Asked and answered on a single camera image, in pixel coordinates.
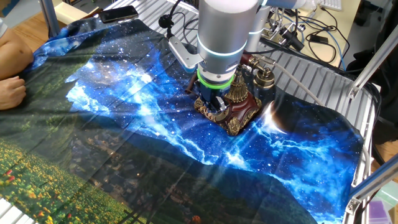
wooden desk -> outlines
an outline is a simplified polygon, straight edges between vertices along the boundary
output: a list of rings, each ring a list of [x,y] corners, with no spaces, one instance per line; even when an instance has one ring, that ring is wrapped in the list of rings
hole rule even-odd
[[[353,25],[356,11],[358,10],[358,6],[359,6],[360,2],[361,2],[361,0],[341,0],[342,6],[343,6],[342,11],[338,12],[338,11],[332,11],[332,10],[328,9],[328,11],[336,17],[336,20],[338,23],[338,29],[341,31],[341,33],[347,39],[348,39],[349,32],[351,30],[351,26]],[[299,11],[301,12],[300,13],[301,16],[308,15],[307,11],[303,11],[301,9],[299,9]],[[319,8],[317,9],[316,14],[313,18],[324,22],[326,25],[330,25],[330,26],[336,25],[335,20],[327,12],[322,11]],[[309,27],[308,25],[305,25],[305,27],[306,27],[306,29],[304,31],[304,38],[307,35],[309,35],[310,33],[316,31],[316,30],[312,29],[311,27]],[[331,32],[331,34],[337,40],[342,53],[344,53],[344,49],[346,47],[346,41],[344,40],[344,38],[342,38],[342,36],[340,36],[338,31]],[[297,36],[298,36],[299,40],[302,40],[301,34],[298,34]],[[335,41],[333,40],[333,38],[330,37],[330,35],[327,32],[321,32],[319,34],[319,36],[327,37],[329,39],[329,44],[336,47],[336,50],[337,50],[336,58],[330,64],[332,66],[337,67],[338,64],[340,63],[340,54],[339,54],[338,47],[337,47]],[[305,47],[301,50],[301,53],[315,58],[315,56],[312,54],[312,52],[310,50],[310,47],[308,46],[307,41],[304,42],[304,45],[305,45]],[[313,51],[318,55],[318,57],[320,57],[322,60],[329,61],[333,56],[333,49],[327,45],[313,43],[313,44],[311,44],[311,47],[312,47]]]

human hand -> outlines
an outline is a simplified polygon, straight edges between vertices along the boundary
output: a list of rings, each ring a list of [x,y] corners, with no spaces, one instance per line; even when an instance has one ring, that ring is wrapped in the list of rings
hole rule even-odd
[[[25,81],[19,77],[0,81],[0,110],[14,108],[26,96]]]

metal pole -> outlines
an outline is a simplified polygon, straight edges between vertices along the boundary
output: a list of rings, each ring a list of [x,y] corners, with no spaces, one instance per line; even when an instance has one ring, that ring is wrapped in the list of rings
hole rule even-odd
[[[372,77],[373,73],[380,67],[381,63],[394,50],[398,44],[398,26],[391,32],[387,40],[381,45],[380,49],[373,56],[359,77],[351,85],[348,97],[354,99],[356,94],[362,89],[365,83]]]
[[[57,36],[60,33],[60,26],[58,25],[52,0],[39,0],[39,3],[43,11],[45,23],[49,29],[49,37]]]
[[[398,176],[398,154],[388,160],[383,166],[378,168],[378,170],[351,191],[349,195],[351,200],[347,205],[346,212],[353,215],[358,205],[364,199],[371,196],[396,176]]]
[[[259,12],[256,14],[254,19],[254,25],[249,33],[248,43],[245,46],[245,50],[248,52],[256,52],[261,38],[262,31],[264,30],[264,25],[268,20],[270,6],[262,6]]]

starry sky print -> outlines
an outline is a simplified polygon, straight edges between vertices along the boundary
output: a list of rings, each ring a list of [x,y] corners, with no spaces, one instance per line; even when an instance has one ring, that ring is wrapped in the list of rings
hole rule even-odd
[[[193,109],[195,97],[183,92],[190,74],[160,34],[149,28],[138,32],[135,27],[143,24],[137,20],[96,22],[97,30],[109,31],[96,54],[66,80],[75,82],[66,96],[72,112],[111,118],[134,134],[167,141],[203,164],[271,175],[318,223],[341,223],[363,143],[342,115],[277,89],[273,103],[266,100],[267,93],[258,94],[264,110],[239,136],[228,136]],[[94,33],[83,26],[88,25],[75,24],[81,30],[73,35],[63,30],[36,51],[31,69],[48,56],[79,48]],[[294,128],[274,121],[271,104],[286,107],[279,119]]]

smartphone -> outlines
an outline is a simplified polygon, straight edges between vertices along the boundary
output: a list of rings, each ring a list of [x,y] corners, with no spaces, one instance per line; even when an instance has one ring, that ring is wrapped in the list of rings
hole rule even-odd
[[[118,21],[121,19],[133,19],[138,17],[138,12],[133,6],[125,6],[117,9],[110,9],[98,13],[103,23]]]

